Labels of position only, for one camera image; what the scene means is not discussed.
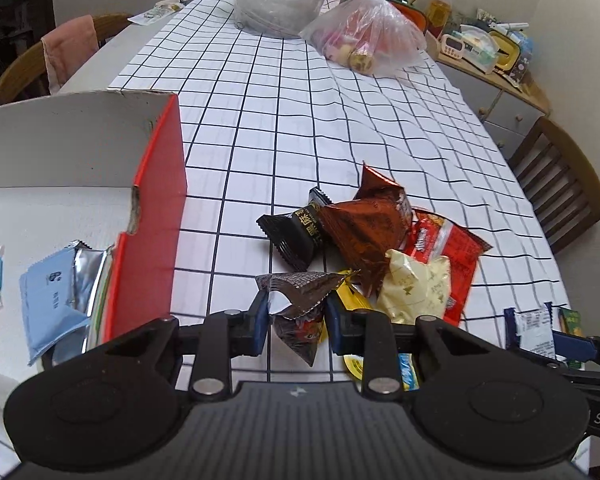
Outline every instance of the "black snack package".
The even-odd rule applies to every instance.
[[[256,276],[258,289],[281,292],[290,305],[273,316],[273,328],[282,341],[309,365],[322,335],[322,300],[340,286],[349,274],[325,272],[282,272]]]
[[[309,191],[309,203],[286,215],[262,215],[256,220],[283,259],[304,272],[322,248],[325,233],[317,212],[333,202],[318,188]]]

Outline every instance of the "metal screw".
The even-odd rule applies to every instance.
[[[193,383],[193,389],[201,395],[215,395],[224,389],[224,383],[220,379],[205,377]]]
[[[402,385],[391,377],[376,377],[369,381],[369,389],[377,394],[392,394],[397,392]]]

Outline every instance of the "bottle of amber liquid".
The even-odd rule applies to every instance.
[[[437,38],[451,15],[451,0],[432,0],[426,15],[429,19],[429,32]]]

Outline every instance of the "wooden cabinet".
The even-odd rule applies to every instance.
[[[537,86],[532,93],[523,93],[499,75],[485,75],[464,59],[439,54],[437,62],[505,159],[513,155],[538,118],[549,113],[549,102]]]

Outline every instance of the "tablecloth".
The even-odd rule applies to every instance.
[[[325,9],[337,0],[327,0]],[[303,40],[239,30],[234,0],[195,0],[111,83],[178,93],[187,199],[171,309],[182,323],[246,310],[254,276],[290,270],[256,225],[262,214],[306,205],[319,186],[350,200],[362,163],[405,187],[409,200],[471,229],[493,246],[481,259],[461,326],[504,344],[502,311],[567,305],[560,273],[533,209],[494,142],[422,53],[396,78],[327,62]],[[336,253],[311,270],[340,270]],[[191,359],[178,387],[185,388]],[[233,360],[238,380],[344,380],[323,343],[308,367],[275,335],[258,358]]]

